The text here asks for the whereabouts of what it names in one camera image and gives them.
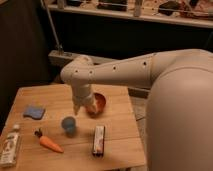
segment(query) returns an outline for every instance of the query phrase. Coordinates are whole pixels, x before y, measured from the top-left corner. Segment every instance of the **orange carrot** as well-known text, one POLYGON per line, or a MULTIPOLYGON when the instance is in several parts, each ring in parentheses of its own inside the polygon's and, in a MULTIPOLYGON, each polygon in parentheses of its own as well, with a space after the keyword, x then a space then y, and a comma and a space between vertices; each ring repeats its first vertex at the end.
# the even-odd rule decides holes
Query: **orange carrot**
POLYGON ((58 153, 63 153, 63 149, 58 145, 56 144, 55 142, 53 142, 49 137, 47 136, 44 136, 42 134, 42 131, 41 129, 39 129, 38 131, 35 131, 35 135, 37 137, 39 137, 39 142, 42 146, 46 147, 46 148, 49 148, 55 152, 58 152, 58 153))

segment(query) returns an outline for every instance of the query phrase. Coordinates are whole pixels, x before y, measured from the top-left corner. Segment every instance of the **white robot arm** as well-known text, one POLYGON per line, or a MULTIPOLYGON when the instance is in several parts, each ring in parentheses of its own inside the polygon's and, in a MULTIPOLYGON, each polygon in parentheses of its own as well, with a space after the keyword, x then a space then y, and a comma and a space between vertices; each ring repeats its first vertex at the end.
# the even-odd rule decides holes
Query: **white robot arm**
POLYGON ((167 51, 102 65, 93 65, 89 56, 81 55, 63 68, 61 78, 72 87, 73 102, 77 113, 80 106, 93 104, 90 84, 150 88, 158 76, 176 59, 209 55, 212 54, 198 49, 167 51))
POLYGON ((93 104, 90 84, 151 88, 147 100, 149 171, 213 170, 213 54, 188 49, 93 65, 80 56, 65 66, 76 107, 93 104))

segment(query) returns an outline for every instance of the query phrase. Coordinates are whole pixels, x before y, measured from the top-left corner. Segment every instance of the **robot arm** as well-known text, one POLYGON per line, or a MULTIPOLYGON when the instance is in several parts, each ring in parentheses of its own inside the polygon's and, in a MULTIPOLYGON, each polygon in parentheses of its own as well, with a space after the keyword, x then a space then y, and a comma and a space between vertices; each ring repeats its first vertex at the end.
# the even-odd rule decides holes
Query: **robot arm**
POLYGON ((150 88, 158 76, 177 59, 209 52, 189 49, 151 53, 101 65, 93 65, 89 56, 81 55, 66 65, 61 78, 71 85, 74 109, 93 104, 91 84, 110 84, 150 88))

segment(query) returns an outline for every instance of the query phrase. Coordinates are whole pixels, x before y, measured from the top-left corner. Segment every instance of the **blue sponge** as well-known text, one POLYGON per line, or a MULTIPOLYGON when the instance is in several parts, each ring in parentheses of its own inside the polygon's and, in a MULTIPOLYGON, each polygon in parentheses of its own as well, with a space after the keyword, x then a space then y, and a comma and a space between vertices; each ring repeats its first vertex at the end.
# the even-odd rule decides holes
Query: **blue sponge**
POLYGON ((36 107, 36 106, 27 106, 23 113, 23 116, 31 117, 32 119, 35 119, 35 120, 40 120, 42 119, 44 112, 45 112, 44 108, 36 107))

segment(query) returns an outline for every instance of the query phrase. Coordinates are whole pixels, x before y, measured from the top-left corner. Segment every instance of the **wall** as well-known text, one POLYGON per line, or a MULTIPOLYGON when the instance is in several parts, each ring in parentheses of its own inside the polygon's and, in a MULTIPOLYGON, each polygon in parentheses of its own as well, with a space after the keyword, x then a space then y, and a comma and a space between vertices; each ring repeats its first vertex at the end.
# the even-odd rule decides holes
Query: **wall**
POLYGON ((51 79, 49 47, 38 17, 39 0, 0 5, 0 128, 19 87, 51 79))
POLYGON ((206 48, 212 29, 54 12, 65 51, 123 59, 149 52, 206 48))

